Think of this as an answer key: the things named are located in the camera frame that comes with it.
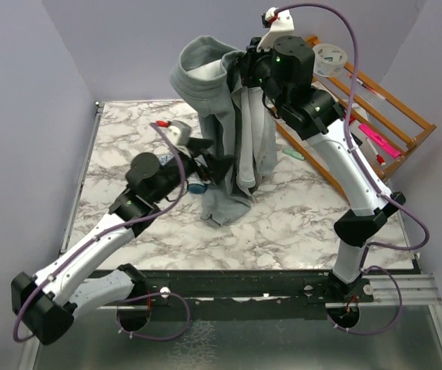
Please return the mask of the grey zip-up jacket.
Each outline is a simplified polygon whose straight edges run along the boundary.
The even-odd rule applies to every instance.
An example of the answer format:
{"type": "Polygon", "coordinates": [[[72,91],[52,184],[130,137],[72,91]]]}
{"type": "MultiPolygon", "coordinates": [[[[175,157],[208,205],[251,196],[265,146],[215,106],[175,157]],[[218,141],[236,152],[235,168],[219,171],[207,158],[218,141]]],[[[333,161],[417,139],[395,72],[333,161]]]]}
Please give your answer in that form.
{"type": "Polygon", "coordinates": [[[243,86],[236,62],[244,51],[202,35],[179,54],[170,84],[198,115],[215,156],[234,158],[218,185],[203,195],[202,218],[231,224],[251,208],[253,193],[277,165],[276,124],[263,106],[260,88],[243,86]]]}

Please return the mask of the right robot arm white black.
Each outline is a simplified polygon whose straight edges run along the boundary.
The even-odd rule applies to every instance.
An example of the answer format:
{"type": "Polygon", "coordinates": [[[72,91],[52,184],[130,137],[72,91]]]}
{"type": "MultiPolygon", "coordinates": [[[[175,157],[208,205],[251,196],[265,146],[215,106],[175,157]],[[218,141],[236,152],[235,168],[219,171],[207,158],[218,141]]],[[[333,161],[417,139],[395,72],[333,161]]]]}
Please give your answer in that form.
{"type": "Polygon", "coordinates": [[[356,292],[368,241],[404,204],[401,192],[392,192],[373,171],[350,136],[345,109],[327,91],[313,87],[315,54],[296,36],[285,35],[271,47],[254,37],[238,61],[242,84],[263,91],[270,113],[293,129],[327,164],[341,185],[350,209],[334,224],[339,238],[330,296],[346,301],[356,292]]]}

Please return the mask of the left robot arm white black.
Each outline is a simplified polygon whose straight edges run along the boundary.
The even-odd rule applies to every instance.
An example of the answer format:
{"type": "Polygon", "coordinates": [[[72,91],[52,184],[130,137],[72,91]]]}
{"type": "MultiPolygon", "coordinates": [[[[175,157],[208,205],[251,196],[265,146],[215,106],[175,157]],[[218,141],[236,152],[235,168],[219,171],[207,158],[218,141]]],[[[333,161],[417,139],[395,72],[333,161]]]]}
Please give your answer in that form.
{"type": "Polygon", "coordinates": [[[169,298],[168,288],[154,288],[131,264],[122,264],[104,277],[87,277],[111,254],[145,231],[168,212],[158,203],[175,189],[184,190],[189,176],[219,183],[234,163],[232,155],[209,153],[212,140],[188,138],[185,145],[171,145],[173,158],[165,164],[153,153],[140,153],[126,173],[126,188],[98,224],[65,254],[33,275],[19,273],[11,282],[15,325],[25,325],[42,345],[59,340],[77,317],[105,304],[144,301],[139,323],[119,318],[119,328],[138,335],[152,314],[156,297],[169,298]]]}

